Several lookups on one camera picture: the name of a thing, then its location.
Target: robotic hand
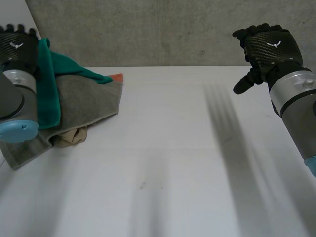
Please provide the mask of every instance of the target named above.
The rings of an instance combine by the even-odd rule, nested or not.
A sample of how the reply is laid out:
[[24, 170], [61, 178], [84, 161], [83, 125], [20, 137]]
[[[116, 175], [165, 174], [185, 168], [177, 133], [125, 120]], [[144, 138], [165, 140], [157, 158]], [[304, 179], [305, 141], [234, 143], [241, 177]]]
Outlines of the robotic hand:
[[280, 25], [251, 26], [233, 33], [240, 40], [252, 68], [234, 87], [242, 94], [266, 82], [275, 112], [282, 118], [316, 177], [316, 75], [304, 68], [301, 52], [288, 30]]
[[0, 26], [0, 140], [9, 143], [33, 139], [38, 133], [36, 67], [38, 39], [34, 29]]

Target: towel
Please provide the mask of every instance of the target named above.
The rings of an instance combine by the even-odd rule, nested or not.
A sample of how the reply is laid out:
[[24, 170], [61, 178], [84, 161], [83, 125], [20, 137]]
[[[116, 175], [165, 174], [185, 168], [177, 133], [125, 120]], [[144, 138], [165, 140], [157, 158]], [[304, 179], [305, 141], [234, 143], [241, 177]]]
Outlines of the towel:
[[36, 138], [23, 143], [0, 142], [2, 154], [12, 169], [18, 169], [53, 146], [54, 136], [83, 128], [119, 112], [123, 75], [109, 76], [107, 84], [97, 84], [79, 75], [57, 76], [61, 106], [60, 124], [39, 131]]
[[80, 75], [98, 84], [112, 81], [110, 77], [85, 69], [64, 55], [51, 52], [49, 47], [48, 38], [39, 41], [37, 65], [41, 71], [41, 78], [36, 81], [36, 89], [40, 130], [55, 127], [60, 123], [61, 112], [55, 76]]

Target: white table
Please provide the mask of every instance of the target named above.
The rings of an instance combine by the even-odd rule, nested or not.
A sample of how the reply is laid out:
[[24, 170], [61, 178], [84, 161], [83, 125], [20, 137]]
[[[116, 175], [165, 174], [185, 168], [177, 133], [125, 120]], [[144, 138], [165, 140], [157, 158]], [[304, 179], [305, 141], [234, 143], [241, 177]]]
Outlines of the white table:
[[1, 237], [315, 236], [316, 179], [248, 67], [124, 74], [120, 113], [77, 146], [0, 168]]

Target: beige cloth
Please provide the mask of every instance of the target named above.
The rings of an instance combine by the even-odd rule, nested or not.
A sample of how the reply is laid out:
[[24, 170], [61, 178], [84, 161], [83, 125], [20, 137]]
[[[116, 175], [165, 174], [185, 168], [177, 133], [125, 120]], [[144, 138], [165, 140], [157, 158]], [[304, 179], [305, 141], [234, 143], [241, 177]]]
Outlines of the beige cloth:
[[60, 133], [53, 137], [53, 144], [56, 147], [68, 147], [81, 142], [84, 142], [87, 138], [88, 129], [87, 127], [81, 127], [70, 130], [68, 132]]

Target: concrete wall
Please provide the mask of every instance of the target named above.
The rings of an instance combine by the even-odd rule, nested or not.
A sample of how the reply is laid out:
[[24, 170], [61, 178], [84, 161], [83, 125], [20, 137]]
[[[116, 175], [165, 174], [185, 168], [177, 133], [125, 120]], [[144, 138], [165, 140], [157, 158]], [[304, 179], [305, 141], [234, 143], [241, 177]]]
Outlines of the concrete wall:
[[312, 0], [26, 0], [52, 49], [83, 66], [247, 65], [232, 32], [288, 28], [316, 69]]

